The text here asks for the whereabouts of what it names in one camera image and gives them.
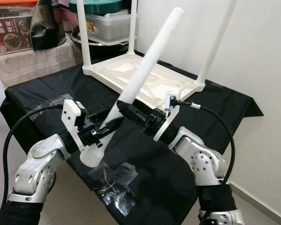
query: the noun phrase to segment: grey cloth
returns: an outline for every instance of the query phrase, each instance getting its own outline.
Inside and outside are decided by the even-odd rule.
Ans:
[[[42,77],[76,66],[83,62],[79,47],[66,34],[61,46],[34,52],[27,50],[0,55],[0,80],[4,87]]]

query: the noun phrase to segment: red label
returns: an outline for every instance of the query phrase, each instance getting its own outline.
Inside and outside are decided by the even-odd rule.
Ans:
[[[0,18],[0,54],[31,49],[32,16]]]

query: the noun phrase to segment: green lid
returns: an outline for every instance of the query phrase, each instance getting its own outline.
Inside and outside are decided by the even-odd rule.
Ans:
[[[86,14],[115,13],[123,9],[122,0],[84,0],[84,11]],[[71,12],[77,13],[76,0],[70,0]]]

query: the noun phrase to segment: white cylindrical rod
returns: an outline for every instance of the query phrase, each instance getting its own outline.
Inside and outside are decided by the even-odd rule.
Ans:
[[[130,18],[129,46],[128,46],[129,55],[134,54],[136,13],[137,13],[137,0],[132,0],[131,15],[130,15],[131,18]]]
[[[231,2],[229,3],[229,6],[226,10],[224,19],[220,25],[220,28],[216,34],[215,40],[211,46],[211,49],[209,51],[209,54],[207,56],[207,59],[205,60],[203,67],[199,73],[198,79],[194,82],[197,85],[203,85],[205,86],[205,80],[206,77],[209,73],[209,70],[211,68],[211,65],[214,61],[215,55],[220,47],[220,44],[222,42],[223,36],[226,32],[226,29],[228,27],[229,21],[231,19],[232,13],[234,11],[235,5],[237,3],[237,0],[231,0]]]
[[[136,95],[139,93],[148,75],[158,61],[158,58],[160,57],[168,40],[170,39],[171,31],[177,26],[183,13],[184,11],[181,8],[176,7],[173,9],[152,45],[149,47],[143,60],[137,67],[133,77],[130,79],[128,85],[120,94],[118,100],[130,104],[135,100]],[[115,103],[107,118],[103,122],[103,125],[121,116],[122,114],[118,111],[117,104]],[[96,145],[92,145],[91,148],[83,151],[80,155],[80,160],[82,163],[89,167],[96,167],[101,162],[104,156],[105,148],[107,147],[113,135],[114,132],[101,139],[103,144],[101,148],[98,148]]]
[[[83,57],[83,68],[90,69],[92,68],[92,64],[90,61],[89,39],[88,39],[88,31],[86,29],[84,3],[83,0],[77,0],[76,2],[77,2],[79,32],[80,32],[82,57]]]

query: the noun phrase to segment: white wall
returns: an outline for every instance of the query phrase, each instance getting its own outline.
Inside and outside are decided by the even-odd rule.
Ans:
[[[198,74],[228,0],[140,0],[137,50],[145,52],[175,6],[185,10],[161,59]],[[239,0],[208,78],[254,97],[265,114],[235,134],[231,180],[281,214],[281,0]]]

